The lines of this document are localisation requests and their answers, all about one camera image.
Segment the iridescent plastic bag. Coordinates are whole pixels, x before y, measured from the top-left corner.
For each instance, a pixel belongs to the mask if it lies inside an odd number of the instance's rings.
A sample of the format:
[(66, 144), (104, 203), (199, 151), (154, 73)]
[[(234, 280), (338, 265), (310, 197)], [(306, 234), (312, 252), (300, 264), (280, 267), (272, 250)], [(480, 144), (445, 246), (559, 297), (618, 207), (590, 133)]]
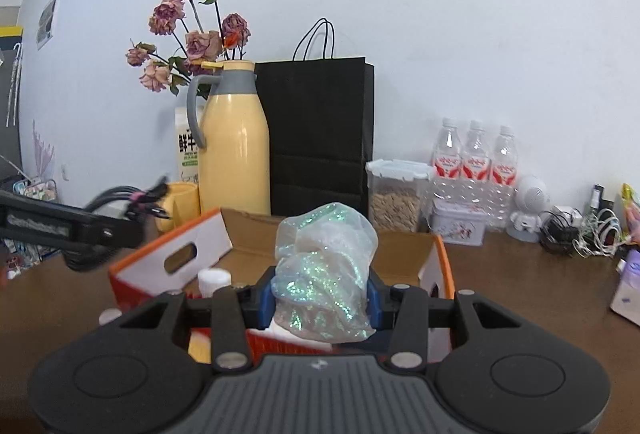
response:
[(314, 342), (353, 343), (372, 336), (366, 287), (376, 250), (371, 223), (343, 203), (282, 220), (274, 245), (273, 321)]

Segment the white plastic jar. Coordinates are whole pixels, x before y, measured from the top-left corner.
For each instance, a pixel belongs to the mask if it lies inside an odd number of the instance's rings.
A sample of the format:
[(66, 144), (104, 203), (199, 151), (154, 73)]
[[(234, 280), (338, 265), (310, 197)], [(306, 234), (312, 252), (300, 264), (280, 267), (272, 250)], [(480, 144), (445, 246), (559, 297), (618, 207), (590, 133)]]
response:
[(232, 276), (228, 270), (212, 267), (198, 272), (198, 292), (202, 298), (211, 298), (217, 290), (231, 285)]

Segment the orange cardboard box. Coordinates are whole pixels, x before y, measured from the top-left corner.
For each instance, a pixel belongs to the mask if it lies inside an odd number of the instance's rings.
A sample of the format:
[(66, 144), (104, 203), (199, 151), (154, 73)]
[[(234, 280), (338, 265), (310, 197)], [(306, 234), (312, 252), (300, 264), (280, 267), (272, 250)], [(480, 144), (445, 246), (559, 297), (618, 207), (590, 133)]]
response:
[(408, 272), (426, 295), (413, 308), (450, 304), (454, 280), (442, 239), (378, 234), (347, 206), (332, 203), (280, 224), (228, 210), (210, 211), (115, 263), (108, 273), (121, 310), (198, 284), (198, 296), (242, 282), (238, 312), (203, 312), (190, 322), (190, 354), (232, 369), (270, 354), (372, 353), (389, 358), (393, 331), (439, 362), (451, 350), (442, 312), (424, 320), (402, 310)]

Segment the clear seed container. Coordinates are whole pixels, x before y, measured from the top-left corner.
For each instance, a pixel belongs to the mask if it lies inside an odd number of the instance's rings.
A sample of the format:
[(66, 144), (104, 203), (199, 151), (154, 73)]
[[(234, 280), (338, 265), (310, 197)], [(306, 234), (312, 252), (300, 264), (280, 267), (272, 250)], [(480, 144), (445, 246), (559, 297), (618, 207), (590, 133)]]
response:
[(368, 217), (376, 230), (417, 232), (434, 177), (427, 163), (373, 160), (366, 164)]

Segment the white tin box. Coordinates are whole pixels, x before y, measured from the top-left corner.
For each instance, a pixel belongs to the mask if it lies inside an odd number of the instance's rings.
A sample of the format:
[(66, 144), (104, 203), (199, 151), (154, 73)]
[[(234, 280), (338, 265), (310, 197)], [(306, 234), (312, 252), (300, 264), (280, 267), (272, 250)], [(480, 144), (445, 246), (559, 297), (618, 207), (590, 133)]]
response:
[(487, 221), (488, 215), (480, 206), (436, 200), (428, 224), (444, 243), (481, 246)]

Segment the yellow mug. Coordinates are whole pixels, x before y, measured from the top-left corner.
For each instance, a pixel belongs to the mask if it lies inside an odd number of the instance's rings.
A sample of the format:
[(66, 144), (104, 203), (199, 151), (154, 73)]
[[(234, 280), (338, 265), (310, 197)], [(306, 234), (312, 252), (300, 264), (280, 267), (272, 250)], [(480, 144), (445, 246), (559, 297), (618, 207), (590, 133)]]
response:
[(166, 212), (166, 218), (157, 218), (155, 225), (160, 234), (166, 234), (173, 229), (195, 220), (201, 215), (200, 194), (198, 185), (187, 182), (168, 184), (166, 196), (160, 202), (160, 207)]

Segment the white milk carton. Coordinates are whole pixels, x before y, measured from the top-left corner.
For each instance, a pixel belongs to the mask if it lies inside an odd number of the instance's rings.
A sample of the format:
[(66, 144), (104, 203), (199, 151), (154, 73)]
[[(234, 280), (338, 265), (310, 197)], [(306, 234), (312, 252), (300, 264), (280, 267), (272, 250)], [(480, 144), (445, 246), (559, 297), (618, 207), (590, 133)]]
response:
[(198, 144), (190, 130), (186, 107), (175, 108), (174, 124), (177, 180), (197, 184)]

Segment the left water bottle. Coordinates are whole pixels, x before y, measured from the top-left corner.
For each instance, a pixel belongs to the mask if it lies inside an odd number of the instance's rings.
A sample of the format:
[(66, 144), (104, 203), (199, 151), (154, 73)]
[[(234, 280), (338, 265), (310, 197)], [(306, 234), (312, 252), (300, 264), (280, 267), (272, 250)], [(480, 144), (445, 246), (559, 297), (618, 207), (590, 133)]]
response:
[(436, 177), (434, 196), (445, 201), (457, 199), (458, 179), (462, 170), (462, 145), (454, 120), (442, 119), (432, 153)]

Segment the water bottle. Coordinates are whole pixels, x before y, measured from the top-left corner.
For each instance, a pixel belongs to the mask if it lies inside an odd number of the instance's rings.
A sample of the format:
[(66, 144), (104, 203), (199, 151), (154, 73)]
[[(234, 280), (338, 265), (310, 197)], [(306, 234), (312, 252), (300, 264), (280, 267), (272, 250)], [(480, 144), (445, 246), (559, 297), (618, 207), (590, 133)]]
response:
[(445, 201), (457, 199), (458, 179), (462, 170), (462, 145), (454, 120), (442, 119), (432, 153), (436, 177), (434, 196)]
[(514, 131), (503, 125), (496, 138), (489, 177), (489, 226), (492, 229), (506, 227), (517, 177), (518, 150)]
[(490, 170), (484, 124), (473, 120), (462, 149), (462, 189), (464, 202), (485, 205), (485, 185)]

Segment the right water bottle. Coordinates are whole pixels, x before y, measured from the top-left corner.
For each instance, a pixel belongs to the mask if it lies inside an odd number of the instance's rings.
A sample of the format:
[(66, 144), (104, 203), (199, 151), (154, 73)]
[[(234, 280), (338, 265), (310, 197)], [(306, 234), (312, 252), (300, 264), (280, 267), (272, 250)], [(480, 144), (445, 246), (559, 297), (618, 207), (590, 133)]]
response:
[(506, 227), (517, 177), (518, 150), (514, 131), (503, 125), (496, 138), (489, 177), (489, 226), (492, 229)]

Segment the middle water bottle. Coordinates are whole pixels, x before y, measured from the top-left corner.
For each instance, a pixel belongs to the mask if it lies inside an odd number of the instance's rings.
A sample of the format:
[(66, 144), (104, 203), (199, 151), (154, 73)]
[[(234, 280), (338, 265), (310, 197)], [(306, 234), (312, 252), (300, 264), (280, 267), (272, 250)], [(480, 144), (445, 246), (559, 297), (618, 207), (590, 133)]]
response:
[(484, 124), (473, 120), (462, 149), (462, 189), (464, 202), (485, 205), (485, 185), (490, 170)]

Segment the white robot figurine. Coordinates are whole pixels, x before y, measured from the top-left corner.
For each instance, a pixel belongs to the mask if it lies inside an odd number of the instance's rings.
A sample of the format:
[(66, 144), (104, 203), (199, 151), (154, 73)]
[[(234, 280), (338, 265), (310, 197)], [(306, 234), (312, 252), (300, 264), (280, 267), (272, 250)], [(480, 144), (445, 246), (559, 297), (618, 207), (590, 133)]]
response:
[(537, 176), (526, 175), (516, 185), (514, 211), (510, 214), (506, 233), (513, 239), (537, 243), (541, 215), (548, 210), (550, 196), (547, 185)]

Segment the yellow thermos jug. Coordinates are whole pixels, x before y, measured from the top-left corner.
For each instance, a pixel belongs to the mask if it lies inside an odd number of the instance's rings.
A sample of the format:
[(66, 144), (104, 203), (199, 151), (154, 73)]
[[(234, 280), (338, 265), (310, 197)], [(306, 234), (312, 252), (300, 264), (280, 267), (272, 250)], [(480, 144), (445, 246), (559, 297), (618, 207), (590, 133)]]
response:
[(196, 63), (186, 117), (198, 146), (198, 191), (204, 212), (270, 210), (269, 128), (256, 90), (254, 62)]

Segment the black paper bag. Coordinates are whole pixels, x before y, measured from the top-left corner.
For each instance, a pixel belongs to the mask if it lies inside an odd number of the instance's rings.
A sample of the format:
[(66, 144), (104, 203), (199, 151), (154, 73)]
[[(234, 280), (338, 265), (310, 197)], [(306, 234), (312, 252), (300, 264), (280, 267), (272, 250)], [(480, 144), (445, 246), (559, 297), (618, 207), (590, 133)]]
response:
[(270, 133), (274, 216), (340, 202), (366, 214), (372, 160), (374, 67), (334, 56), (334, 25), (320, 18), (296, 45), (308, 52), (324, 32), (323, 55), (256, 64), (257, 93)]

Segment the colourful snack packets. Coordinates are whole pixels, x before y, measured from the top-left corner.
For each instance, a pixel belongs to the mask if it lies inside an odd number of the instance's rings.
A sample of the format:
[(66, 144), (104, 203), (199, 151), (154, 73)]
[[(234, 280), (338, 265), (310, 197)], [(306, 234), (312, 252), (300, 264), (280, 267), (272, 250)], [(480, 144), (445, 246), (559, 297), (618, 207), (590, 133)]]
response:
[(630, 185), (623, 183), (620, 198), (623, 201), (628, 239), (631, 243), (638, 244), (640, 242), (639, 193)]

